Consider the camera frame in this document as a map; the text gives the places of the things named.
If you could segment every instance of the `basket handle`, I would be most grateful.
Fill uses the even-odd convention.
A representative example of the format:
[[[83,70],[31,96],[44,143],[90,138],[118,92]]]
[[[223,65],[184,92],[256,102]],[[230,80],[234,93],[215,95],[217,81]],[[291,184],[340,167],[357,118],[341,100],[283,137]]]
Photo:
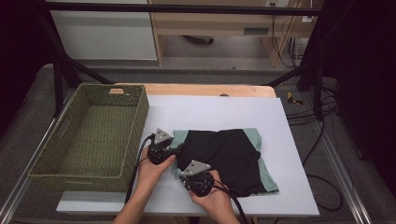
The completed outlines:
[[[108,94],[123,95],[125,94],[125,91],[123,88],[111,88]]]

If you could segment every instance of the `light green cloth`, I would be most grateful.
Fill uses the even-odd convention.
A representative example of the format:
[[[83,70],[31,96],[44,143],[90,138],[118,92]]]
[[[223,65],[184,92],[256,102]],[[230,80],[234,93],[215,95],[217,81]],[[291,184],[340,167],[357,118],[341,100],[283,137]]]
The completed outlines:
[[[246,128],[243,129],[245,134],[247,135],[247,138],[250,140],[251,145],[256,148],[257,151],[261,152],[262,149],[262,137],[260,136],[259,132],[255,128]],[[170,147],[178,147],[180,144],[184,143],[184,141],[187,138],[187,135],[189,134],[188,130],[176,130],[174,131],[174,139],[172,141],[172,144]],[[264,160],[262,157],[259,158],[258,160],[259,163],[259,169],[260,169],[260,179],[262,184],[264,185],[265,189],[268,192],[263,192],[259,193],[261,194],[268,194],[268,193],[274,193],[274,192],[279,192],[279,189],[277,187],[276,182],[274,179],[270,176],[268,173],[268,170],[265,166]],[[177,162],[175,161],[174,164],[172,165],[172,170],[175,173],[176,179],[179,178],[181,171],[177,168]]]

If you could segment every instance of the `forearm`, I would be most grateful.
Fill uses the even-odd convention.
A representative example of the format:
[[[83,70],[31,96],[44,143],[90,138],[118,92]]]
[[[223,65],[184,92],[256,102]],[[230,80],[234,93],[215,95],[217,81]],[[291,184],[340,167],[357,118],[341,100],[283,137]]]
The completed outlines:
[[[142,213],[149,201],[152,193],[151,188],[137,187],[132,194],[128,203],[121,209],[117,217],[114,219],[114,224],[131,223],[137,224],[142,216]]]

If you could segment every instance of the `white tabletop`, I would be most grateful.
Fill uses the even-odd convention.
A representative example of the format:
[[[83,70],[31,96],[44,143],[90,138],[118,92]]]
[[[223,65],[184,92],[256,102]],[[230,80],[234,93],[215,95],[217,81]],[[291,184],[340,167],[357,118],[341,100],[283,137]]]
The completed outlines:
[[[142,140],[157,128],[220,131],[256,128],[262,136],[262,158],[279,193],[239,198],[247,216],[312,217],[318,207],[278,98],[149,95]],[[116,215],[126,193],[66,191],[57,211],[68,214]],[[167,170],[145,209],[154,216],[206,216],[191,201],[180,180]]]

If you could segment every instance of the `wicker basket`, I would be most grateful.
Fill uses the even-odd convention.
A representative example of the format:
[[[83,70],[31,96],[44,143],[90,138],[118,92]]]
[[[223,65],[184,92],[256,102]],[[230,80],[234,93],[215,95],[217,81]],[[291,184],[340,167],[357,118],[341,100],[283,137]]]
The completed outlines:
[[[28,176],[56,190],[127,191],[148,112],[144,86],[81,84]]]

